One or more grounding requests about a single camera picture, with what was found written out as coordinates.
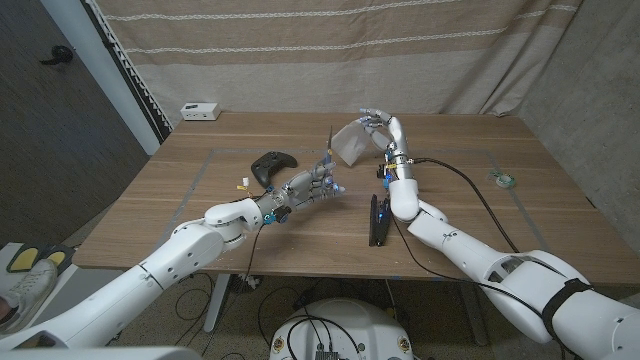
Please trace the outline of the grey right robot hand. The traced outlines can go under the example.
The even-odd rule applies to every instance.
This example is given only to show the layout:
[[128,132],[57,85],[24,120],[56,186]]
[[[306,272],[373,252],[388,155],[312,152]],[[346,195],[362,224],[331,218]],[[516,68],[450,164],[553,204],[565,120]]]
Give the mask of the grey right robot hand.
[[398,178],[412,179],[407,139],[399,119],[379,109],[361,108],[360,112],[363,117],[358,122],[375,147],[387,153],[387,163],[396,165]]

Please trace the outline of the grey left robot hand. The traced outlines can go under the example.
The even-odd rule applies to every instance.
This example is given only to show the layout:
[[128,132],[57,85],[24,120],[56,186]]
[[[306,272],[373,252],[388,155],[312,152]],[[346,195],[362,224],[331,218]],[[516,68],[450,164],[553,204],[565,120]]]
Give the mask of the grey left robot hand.
[[342,196],[346,189],[334,180],[335,167],[335,162],[324,164],[319,161],[311,170],[298,173],[281,187],[261,196],[256,204],[264,216],[281,217],[315,202]]

